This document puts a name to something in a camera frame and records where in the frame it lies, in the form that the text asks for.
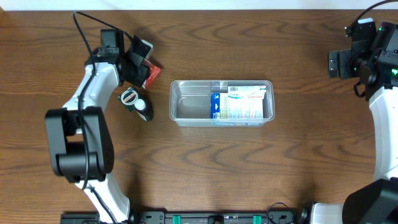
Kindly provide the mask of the red medicine box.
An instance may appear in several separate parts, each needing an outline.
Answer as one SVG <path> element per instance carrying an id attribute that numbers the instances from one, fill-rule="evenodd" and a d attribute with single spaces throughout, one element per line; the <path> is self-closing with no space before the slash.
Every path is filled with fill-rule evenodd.
<path id="1" fill-rule="evenodd" d="M 148 59 L 145 59 L 143 64 L 149 68 L 149 77 L 145 80 L 142 87 L 143 89 L 148 89 L 162 71 L 159 67 L 152 64 Z"/>

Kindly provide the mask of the green Zam-Buk box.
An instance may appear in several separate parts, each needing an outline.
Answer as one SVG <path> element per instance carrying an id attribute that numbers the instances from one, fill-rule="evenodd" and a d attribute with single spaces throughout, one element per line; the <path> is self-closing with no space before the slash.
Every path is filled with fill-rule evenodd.
<path id="1" fill-rule="evenodd" d="M 135 110 L 134 104 L 139 98 L 139 92 L 133 87 L 129 87 L 126 91 L 124 91 L 117 97 L 117 99 L 129 112 Z"/>

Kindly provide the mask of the dark syrup bottle white cap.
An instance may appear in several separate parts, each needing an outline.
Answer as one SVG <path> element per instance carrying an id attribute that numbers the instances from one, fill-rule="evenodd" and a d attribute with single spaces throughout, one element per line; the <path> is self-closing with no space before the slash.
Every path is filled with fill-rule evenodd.
<path id="1" fill-rule="evenodd" d="M 134 102 L 134 107 L 136 109 L 137 114 L 144 120 L 144 121 L 151 121 L 154 117 L 154 112 L 151 105 L 148 105 L 145 100 L 137 99 Z"/>

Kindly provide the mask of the white green medicine box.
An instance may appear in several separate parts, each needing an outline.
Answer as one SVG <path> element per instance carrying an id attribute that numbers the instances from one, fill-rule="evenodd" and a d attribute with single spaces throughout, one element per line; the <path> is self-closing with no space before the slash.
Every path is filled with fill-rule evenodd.
<path id="1" fill-rule="evenodd" d="M 267 87 L 263 86 L 229 86 L 228 96 L 230 98 L 242 99 L 263 99 L 267 92 Z"/>

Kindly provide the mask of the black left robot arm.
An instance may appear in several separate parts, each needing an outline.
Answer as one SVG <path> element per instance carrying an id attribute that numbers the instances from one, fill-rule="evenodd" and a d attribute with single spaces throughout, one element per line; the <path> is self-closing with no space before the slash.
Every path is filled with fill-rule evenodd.
<path id="1" fill-rule="evenodd" d="M 131 45 L 124 48 L 124 38 Z M 100 223 L 139 223 L 113 174 L 114 147 L 104 111 L 123 82 L 146 84 L 153 45 L 117 28 L 101 30 L 100 47 L 90 50 L 85 75 L 74 95 L 48 110 L 45 127 L 52 169 L 80 188 L 98 211 Z"/>

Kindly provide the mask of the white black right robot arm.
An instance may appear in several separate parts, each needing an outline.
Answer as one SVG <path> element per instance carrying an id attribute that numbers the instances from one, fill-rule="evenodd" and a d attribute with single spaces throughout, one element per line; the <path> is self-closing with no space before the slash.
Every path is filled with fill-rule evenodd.
<path id="1" fill-rule="evenodd" d="M 357 78 L 354 93 L 369 103 L 376 163 L 372 183 L 343 203 L 314 203 L 309 223 L 397 223 L 397 25 L 360 19 L 346 28 L 351 48 L 331 51 L 328 75 Z"/>

